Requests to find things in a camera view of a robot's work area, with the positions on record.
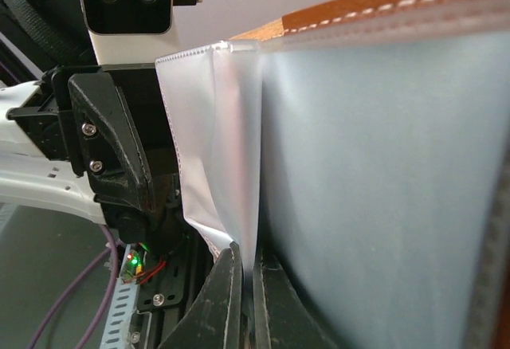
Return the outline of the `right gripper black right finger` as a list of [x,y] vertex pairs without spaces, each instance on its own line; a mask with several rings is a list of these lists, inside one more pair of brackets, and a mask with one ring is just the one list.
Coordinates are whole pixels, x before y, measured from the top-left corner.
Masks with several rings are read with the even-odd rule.
[[257,348],[337,348],[300,301],[272,251],[260,251],[253,267],[254,335]]

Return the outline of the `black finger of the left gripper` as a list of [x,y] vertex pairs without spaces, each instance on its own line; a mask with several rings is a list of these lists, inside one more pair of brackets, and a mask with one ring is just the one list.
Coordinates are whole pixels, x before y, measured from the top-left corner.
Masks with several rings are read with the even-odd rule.
[[97,200],[154,210],[147,156],[122,90],[108,73],[78,73],[68,82],[80,148]]

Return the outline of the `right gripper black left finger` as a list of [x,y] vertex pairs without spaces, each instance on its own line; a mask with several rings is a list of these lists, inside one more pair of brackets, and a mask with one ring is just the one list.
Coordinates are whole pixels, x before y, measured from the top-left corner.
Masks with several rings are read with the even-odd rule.
[[241,348],[243,268],[240,249],[223,249],[198,297],[161,348]]

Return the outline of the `brown leather card holder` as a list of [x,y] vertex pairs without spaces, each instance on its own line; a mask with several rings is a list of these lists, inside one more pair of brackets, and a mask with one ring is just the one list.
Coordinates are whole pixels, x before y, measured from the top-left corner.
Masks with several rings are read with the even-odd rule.
[[509,0],[332,0],[159,58],[186,221],[337,348],[509,345]]

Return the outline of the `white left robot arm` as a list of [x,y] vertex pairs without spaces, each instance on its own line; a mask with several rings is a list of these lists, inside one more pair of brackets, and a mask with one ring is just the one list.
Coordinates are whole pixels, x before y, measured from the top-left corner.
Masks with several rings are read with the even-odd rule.
[[75,214],[161,257],[182,239],[158,58],[190,0],[1,0],[1,31],[41,70],[1,90],[1,199]]

